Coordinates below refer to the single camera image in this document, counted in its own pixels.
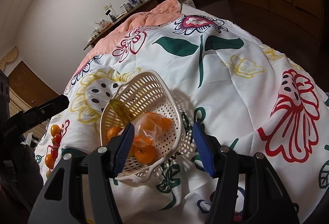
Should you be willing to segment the pink quilt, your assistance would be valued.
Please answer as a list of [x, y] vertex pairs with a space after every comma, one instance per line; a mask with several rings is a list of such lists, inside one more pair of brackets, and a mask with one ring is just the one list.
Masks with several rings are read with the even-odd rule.
[[167, 53], [156, 44], [159, 38], [177, 38], [175, 21], [181, 19], [182, 6], [166, 0], [149, 12], [129, 17], [84, 57], [64, 90], [75, 98], [112, 97], [118, 87], [146, 71], [155, 71], [173, 88], [179, 81], [176, 72], [184, 60]]

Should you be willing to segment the floral white bed sheet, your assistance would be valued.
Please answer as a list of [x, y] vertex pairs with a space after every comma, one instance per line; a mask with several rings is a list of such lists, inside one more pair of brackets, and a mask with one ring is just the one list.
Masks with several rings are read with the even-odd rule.
[[[177, 38], [156, 41], [184, 60], [173, 88], [183, 123], [183, 145], [153, 171], [148, 182], [111, 180], [125, 223], [204, 223], [216, 180], [201, 163], [192, 138], [200, 123], [207, 134], [239, 154], [263, 153], [298, 207], [300, 223], [325, 223], [312, 213], [328, 190], [328, 96], [285, 54], [264, 45], [236, 24], [182, 6]], [[45, 157], [89, 154], [100, 145], [100, 120], [112, 98], [75, 98], [50, 120], [61, 127], [55, 146], [47, 132], [36, 148], [43, 179]]]

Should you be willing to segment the brown wooden door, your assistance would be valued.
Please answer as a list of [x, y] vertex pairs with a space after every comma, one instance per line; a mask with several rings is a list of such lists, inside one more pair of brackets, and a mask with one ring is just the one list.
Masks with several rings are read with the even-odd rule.
[[23, 61], [13, 69], [8, 78], [10, 88], [31, 107], [39, 106], [59, 96]]

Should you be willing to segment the bag of oranges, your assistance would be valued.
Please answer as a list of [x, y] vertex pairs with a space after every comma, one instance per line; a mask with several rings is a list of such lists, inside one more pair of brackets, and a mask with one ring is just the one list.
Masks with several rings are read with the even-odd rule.
[[134, 126], [133, 145], [137, 147], [153, 145], [174, 125], [172, 119], [154, 112], [140, 114], [131, 123]]

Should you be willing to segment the yellow banana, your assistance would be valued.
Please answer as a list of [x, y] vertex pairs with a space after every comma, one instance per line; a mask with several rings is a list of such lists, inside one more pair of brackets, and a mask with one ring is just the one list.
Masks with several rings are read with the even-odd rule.
[[134, 120], [134, 115], [122, 101], [117, 99], [111, 99], [109, 104], [119, 116], [119, 118], [122, 120], [124, 125], [127, 125], [128, 123], [131, 123]]

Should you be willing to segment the large front orange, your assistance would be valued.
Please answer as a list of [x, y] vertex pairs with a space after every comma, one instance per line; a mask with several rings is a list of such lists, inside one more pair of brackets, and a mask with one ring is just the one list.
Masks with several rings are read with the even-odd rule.
[[152, 145], [147, 145], [145, 147], [135, 147], [134, 157], [139, 164], [153, 164], [157, 160], [157, 150]]

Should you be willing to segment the white plastic basket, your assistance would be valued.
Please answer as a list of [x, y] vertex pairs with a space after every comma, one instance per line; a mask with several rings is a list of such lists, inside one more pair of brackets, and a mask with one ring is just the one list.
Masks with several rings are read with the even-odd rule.
[[183, 145], [183, 123], [178, 107], [162, 78], [155, 71], [146, 70], [117, 89], [114, 99], [121, 101], [133, 116], [153, 112], [173, 120], [170, 127], [154, 140], [158, 160], [141, 165], [136, 158], [128, 157], [119, 181], [147, 182], [153, 171], [169, 160]]

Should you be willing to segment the wooden headboard shelf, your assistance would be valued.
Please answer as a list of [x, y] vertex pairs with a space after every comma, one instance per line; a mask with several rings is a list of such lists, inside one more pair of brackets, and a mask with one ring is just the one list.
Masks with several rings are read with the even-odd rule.
[[112, 24], [107, 26], [105, 29], [100, 31], [94, 38], [92, 38], [84, 47], [84, 51], [89, 47], [94, 48], [97, 42], [111, 33], [115, 28], [117, 28], [120, 24], [122, 24], [125, 20], [127, 20], [131, 15], [134, 15], [139, 12], [148, 12], [155, 7], [157, 7], [160, 3], [165, 0], [148, 0], [141, 5], [135, 7], [134, 9], [124, 13], [123, 15], [119, 16], [117, 20], [115, 20]]

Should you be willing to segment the red tomato front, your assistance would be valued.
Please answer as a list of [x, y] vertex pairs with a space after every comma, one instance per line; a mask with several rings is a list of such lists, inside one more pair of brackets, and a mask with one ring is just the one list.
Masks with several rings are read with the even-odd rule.
[[58, 150], [59, 150], [58, 147], [55, 146], [51, 147], [51, 156], [53, 157], [54, 160], [56, 160], [58, 157]]

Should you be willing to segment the wooden wardrobe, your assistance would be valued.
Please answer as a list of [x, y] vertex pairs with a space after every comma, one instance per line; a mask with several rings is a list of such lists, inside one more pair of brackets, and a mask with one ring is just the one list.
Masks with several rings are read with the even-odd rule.
[[228, 0], [234, 21], [302, 65], [317, 81], [328, 75], [326, 0]]

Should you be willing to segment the red tomato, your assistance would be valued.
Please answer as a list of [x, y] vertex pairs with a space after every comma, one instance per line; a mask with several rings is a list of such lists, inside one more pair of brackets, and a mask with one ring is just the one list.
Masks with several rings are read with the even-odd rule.
[[55, 134], [52, 139], [53, 145], [60, 145], [61, 140], [62, 136], [60, 134]]
[[53, 157], [54, 160], [56, 160], [58, 157], [58, 150], [59, 150], [58, 147], [55, 146], [51, 147], [51, 156]]

